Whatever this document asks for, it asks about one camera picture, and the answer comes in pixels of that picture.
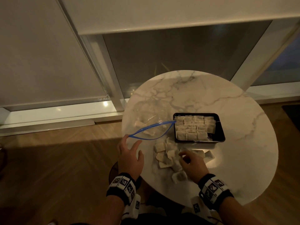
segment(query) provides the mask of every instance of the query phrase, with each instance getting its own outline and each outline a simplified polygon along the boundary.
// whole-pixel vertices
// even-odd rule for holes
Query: wooden floor
[[[264,224],[300,224],[300,132],[281,109],[262,105],[279,161],[266,191],[246,208]],[[121,122],[0,138],[8,165],[0,180],[0,224],[85,222],[105,197]]]

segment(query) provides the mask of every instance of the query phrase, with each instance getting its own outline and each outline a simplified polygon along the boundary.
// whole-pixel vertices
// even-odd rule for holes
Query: round table
[[[278,162],[276,135],[262,108],[241,88],[206,72],[180,70],[155,76],[129,99],[123,114],[123,134],[133,133],[140,115],[135,105],[140,101],[153,104],[154,100],[165,104],[163,109],[171,120],[177,112],[219,115],[226,140],[211,149],[215,159],[206,165],[228,185],[239,203],[253,201],[268,187]],[[135,141],[129,138],[128,146]],[[153,151],[156,141],[143,140],[139,147],[145,155],[141,177],[165,197],[191,207],[190,199],[198,195],[198,186],[189,180],[174,184],[173,171],[158,167]]]

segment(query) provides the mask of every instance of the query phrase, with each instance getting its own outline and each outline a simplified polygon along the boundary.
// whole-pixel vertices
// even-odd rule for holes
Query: hand
[[[179,162],[186,172],[187,176],[196,184],[204,175],[208,174],[208,169],[202,157],[196,155],[192,151],[182,151],[179,153],[181,156]]]
[[[144,167],[144,154],[139,150],[139,158],[137,159],[136,153],[141,140],[135,142],[132,148],[129,150],[126,145],[126,140],[128,135],[123,136],[122,140],[119,142],[117,149],[120,152],[120,157],[118,160],[119,174],[128,173],[136,181],[141,175]]]

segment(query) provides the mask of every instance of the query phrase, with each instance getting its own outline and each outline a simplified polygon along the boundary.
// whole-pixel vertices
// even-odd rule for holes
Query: person's left hand
[[[135,142],[132,148],[129,150],[126,145],[126,140],[128,135],[123,136],[122,140],[119,142],[117,149],[121,154],[118,160],[119,174],[128,173],[136,181],[141,175],[144,167],[144,154],[139,150],[139,158],[137,159],[136,153],[141,140]]]

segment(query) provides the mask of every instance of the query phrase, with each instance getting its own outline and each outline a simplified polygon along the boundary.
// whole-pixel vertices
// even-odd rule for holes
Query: pile of tea bags
[[[179,152],[185,150],[187,149],[181,148],[178,150],[177,144],[170,137],[167,138],[166,142],[160,142],[154,145],[154,151],[156,152],[155,158],[158,161],[159,167],[170,167],[174,171],[174,174],[172,174],[172,180],[175,184],[188,179],[179,162]],[[210,151],[207,151],[206,153],[204,153],[202,150],[192,151],[204,158],[205,163],[214,159],[214,156]]]
[[[176,116],[175,121],[175,132],[178,140],[212,141],[210,134],[214,134],[216,129],[214,117]]]

